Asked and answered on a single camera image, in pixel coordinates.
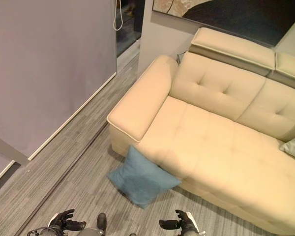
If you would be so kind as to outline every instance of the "framed picture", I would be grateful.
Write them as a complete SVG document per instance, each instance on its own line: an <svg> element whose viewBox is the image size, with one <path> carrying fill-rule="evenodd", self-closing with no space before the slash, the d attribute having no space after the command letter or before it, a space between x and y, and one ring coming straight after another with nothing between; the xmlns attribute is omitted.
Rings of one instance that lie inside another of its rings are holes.
<svg viewBox="0 0 295 236"><path fill-rule="evenodd" d="M153 10L267 46L295 22L295 0L154 0Z"/></svg>

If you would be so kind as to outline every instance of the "beige sofa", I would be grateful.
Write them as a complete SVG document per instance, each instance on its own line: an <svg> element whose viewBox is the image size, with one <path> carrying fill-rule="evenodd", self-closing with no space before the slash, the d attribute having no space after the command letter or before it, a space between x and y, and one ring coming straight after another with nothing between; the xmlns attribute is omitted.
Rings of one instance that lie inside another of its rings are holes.
<svg viewBox="0 0 295 236"><path fill-rule="evenodd" d="M183 189L295 235L295 158L278 148L295 137L295 64L275 57L201 28L180 66L155 59L108 115L113 150L134 145Z"/></svg>

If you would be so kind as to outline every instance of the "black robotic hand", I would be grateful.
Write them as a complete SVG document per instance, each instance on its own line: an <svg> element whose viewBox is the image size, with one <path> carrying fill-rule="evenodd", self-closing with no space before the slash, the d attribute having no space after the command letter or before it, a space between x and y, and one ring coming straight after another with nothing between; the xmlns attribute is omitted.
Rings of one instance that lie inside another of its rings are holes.
<svg viewBox="0 0 295 236"><path fill-rule="evenodd" d="M197 225L191 219L193 218L191 215L191 218L189 218L188 214L182 210L175 210L175 212L178 218L180 218L181 235L184 235L187 231L199 232Z"/></svg>
<svg viewBox="0 0 295 236"><path fill-rule="evenodd" d="M48 227L53 228L56 230L59 235L62 235L62 232L64 230L70 230L70 231L81 231L85 228L86 222L78 222L73 220L68 220L69 218L73 217L74 209L66 210L62 213L58 213L54 215L54 217L51 219Z"/></svg>

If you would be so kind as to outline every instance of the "blue pillow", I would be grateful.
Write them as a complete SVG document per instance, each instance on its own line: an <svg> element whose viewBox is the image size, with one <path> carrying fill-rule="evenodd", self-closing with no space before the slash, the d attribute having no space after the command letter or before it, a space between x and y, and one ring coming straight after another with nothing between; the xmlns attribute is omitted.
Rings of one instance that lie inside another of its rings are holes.
<svg viewBox="0 0 295 236"><path fill-rule="evenodd" d="M122 166L110 172L108 178L117 189L141 208L167 189L180 184L181 181L147 160L133 146Z"/></svg>

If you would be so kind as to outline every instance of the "doorway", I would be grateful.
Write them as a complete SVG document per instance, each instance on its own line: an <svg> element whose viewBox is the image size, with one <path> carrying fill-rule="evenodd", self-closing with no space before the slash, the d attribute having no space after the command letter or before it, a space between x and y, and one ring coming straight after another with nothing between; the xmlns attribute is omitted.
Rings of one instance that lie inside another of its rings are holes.
<svg viewBox="0 0 295 236"><path fill-rule="evenodd" d="M145 0L117 0L116 32L117 57L141 38Z"/></svg>

